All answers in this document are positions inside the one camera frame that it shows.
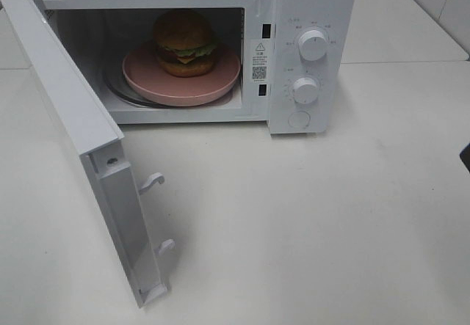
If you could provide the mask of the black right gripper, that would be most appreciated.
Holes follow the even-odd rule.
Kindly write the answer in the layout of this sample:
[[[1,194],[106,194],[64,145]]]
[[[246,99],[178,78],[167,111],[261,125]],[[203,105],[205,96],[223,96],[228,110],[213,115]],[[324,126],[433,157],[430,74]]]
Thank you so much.
[[[470,171],[470,144],[468,144],[459,154],[460,160],[463,165]]]

